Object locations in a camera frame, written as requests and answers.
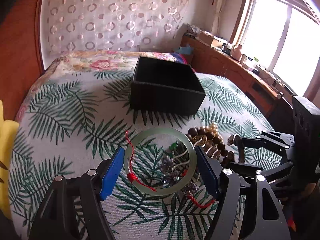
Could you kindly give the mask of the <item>green jade bangle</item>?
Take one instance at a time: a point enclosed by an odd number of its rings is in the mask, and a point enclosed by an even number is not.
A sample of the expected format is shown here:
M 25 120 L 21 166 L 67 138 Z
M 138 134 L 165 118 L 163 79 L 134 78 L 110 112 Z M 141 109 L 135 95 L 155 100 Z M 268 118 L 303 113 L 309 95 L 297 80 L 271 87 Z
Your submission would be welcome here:
M 152 136 L 152 135 L 157 135 L 157 134 L 166 134 L 166 135 L 172 135 L 176 137 L 178 140 L 180 140 L 184 146 L 186 147 L 186 150 L 189 154 L 189 167 L 188 170 L 183 176 L 183 178 L 176 183 L 175 185 L 169 187 L 169 188 L 164 188 L 164 189 L 159 189 L 159 188 L 154 188 L 150 187 L 144 183 L 142 183 L 138 177 L 134 174 L 133 169 L 132 169 L 132 161 L 133 161 L 133 156 L 135 152 L 135 147 L 142 142 L 144 139 Z M 152 196 L 166 196 L 166 195 L 171 195 L 177 191 L 180 191 L 185 185 L 189 183 L 191 178 L 193 177 L 193 174 L 196 170 L 197 167 L 197 155 L 195 152 L 195 148 L 191 141 L 187 138 L 186 135 L 184 135 L 182 132 L 173 129 L 173 128 L 168 128 L 168 127 L 155 127 L 155 128 L 150 128 L 148 130 L 142 131 L 138 133 L 133 139 L 129 139 L 128 136 L 128 131 L 125 133 L 125 138 L 128 142 L 128 147 L 125 150 L 125 155 L 124 155 L 124 169 L 127 175 L 127 179 L 129 182 L 135 186 L 139 191 L 152 195 Z

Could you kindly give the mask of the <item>black open jewelry box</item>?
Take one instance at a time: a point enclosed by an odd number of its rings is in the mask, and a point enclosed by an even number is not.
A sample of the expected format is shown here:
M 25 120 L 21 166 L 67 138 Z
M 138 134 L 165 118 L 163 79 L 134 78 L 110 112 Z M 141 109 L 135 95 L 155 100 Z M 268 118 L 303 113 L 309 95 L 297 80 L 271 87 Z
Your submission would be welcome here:
M 206 93 L 191 66 L 140 56 L 131 81 L 130 107 L 195 115 Z

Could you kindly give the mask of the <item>silver metal bangle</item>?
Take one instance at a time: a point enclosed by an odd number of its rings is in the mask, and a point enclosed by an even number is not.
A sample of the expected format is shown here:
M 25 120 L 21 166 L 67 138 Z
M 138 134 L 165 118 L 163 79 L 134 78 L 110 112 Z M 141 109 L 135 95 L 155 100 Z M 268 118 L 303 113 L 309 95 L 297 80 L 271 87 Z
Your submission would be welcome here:
M 230 135 L 227 140 L 229 146 L 235 145 L 238 148 L 239 163 L 245 163 L 245 147 L 242 142 L 242 138 L 238 134 Z

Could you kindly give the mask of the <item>wooden side cabinet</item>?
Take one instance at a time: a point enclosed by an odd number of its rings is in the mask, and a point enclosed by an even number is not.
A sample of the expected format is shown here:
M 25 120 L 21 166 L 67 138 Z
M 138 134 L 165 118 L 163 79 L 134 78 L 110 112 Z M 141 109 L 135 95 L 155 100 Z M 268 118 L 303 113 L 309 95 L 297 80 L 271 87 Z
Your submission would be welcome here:
M 272 113 L 293 117 L 291 100 L 286 100 L 284 96 L 278 99 L 279 93 L 271 88 L 266 81 L 242 67 L 230 56 L 185 34 L 182 36 L 180 46 L 193 48 L 191 66 L 196 72 L 217 75 L 231 80 L 266 117 L 271 116 Z

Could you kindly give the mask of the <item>crystal flower hair ornament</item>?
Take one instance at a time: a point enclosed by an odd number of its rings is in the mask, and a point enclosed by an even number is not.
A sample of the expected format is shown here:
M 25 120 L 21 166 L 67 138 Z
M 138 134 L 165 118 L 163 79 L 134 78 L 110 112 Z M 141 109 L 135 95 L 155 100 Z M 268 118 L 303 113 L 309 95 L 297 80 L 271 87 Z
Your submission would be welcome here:
M 164 194 L 173 194 L 178 191 L 181 191 L 185 196 L 193 196 L 198 192 L 199 186 L 197 179 L 194 179 L 195 169 L 191 169 L 190 167 L 190 158 L 183 162 L 176 162 L 182 155 L 180 154 L 177 157 L 166 157 L 162 158 L 162 161 L 159 165 L 159 170 L 162 173 L 162 185 L 160 188 Z

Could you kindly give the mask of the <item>palm leaf print cloth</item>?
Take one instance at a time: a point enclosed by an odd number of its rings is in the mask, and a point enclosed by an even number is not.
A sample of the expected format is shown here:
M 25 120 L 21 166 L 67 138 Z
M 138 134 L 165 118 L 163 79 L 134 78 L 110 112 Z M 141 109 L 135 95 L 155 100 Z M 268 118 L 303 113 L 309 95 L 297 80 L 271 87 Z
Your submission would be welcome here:
M 111 157 L 127 140 L 151 127 L 215 124 L 223 140 L 253 138 L 272 126 L 231 81 L 199 74 L 206 97 L 194 116 L 130 108 L 133 72 L 54 74 L 36 86 L 22 106 L 9 179 L 17 234 L 27 239 L 37 209 L 54 177 L 78 177 Z M 181 193 L 150 196 L 119 176 L 103 209 L 116 239 L 203 239 L 217 205 L 199 209 Z

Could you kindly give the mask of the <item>pink thermos jug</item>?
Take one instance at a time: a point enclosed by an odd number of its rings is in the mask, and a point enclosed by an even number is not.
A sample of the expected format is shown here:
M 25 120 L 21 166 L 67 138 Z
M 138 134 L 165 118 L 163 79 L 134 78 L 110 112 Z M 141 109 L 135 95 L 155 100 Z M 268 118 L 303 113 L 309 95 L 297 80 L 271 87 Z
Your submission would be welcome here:
M 242 57 L 242 44 L 238 44 L 236 46 L 234 46 L 231 50 L 231 57 L 233 59 L 235 59 L 236 61 L 240 61 L 241 57 Z

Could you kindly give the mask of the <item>yellow plush toy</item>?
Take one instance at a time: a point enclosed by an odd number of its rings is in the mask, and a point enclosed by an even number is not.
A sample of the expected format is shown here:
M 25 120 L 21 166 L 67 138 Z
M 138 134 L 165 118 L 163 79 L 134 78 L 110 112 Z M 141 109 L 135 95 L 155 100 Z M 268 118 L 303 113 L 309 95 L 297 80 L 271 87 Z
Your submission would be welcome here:
M 1 211 L 6 218 L 11 219 L 9 204 L 9 168 L 19 123 L 12 120 L 4 120 L 2 101 L 0 111 Z

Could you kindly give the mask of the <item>floral bed quilt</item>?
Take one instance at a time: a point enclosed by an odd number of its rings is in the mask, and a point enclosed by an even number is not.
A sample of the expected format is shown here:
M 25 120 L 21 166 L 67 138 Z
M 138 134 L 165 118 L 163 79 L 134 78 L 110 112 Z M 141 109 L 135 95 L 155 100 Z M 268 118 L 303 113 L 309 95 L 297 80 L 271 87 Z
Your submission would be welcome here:
M 56 78 L 72 73 L 132 70 L 140 56 L 171 62 L 178 61 L 178 58 L 170 53 L 110 50 L 72 51 L 55 59 L 43 76 Z

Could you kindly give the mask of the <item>cardboard box on cabinet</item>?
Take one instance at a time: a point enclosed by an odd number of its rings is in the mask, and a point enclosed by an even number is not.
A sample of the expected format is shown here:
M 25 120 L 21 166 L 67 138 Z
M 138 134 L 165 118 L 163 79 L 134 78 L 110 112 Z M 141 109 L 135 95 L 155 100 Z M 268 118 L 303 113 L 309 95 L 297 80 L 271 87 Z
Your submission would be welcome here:
M 216 37 L 207 31 L 200 32 L 198 39 L 211 47 L 221 47 L 227 43 L 226 40 Z

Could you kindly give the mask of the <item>blue cloth by bed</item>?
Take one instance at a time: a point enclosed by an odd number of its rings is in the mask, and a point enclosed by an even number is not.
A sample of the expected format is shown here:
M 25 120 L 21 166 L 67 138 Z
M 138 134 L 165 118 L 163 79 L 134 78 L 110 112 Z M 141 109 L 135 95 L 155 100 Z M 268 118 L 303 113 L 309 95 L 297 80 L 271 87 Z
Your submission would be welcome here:
M 187 45 L 185 47 L 178 47 L 175 49 L 176 54 L 181 54 L 181 55 L 192 55 L 194 51 L 194 48 Z

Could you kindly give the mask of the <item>pink circle pattern curtain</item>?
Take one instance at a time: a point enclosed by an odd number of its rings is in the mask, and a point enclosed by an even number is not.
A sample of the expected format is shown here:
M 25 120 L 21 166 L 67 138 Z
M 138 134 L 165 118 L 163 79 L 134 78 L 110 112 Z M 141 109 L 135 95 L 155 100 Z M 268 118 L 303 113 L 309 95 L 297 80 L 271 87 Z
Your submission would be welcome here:
M 189 0 L 44 0 L 43 51 L 171 51 Z

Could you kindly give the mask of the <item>window with wooden frame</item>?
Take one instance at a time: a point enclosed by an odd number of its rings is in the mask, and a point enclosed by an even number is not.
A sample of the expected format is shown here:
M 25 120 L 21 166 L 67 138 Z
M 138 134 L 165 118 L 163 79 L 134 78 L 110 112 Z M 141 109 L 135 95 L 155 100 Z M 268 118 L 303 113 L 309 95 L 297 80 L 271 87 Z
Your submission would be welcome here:
M 242 0 L 230 41 L 295 95 L 319 85 L 319 22 L 303 0 Z

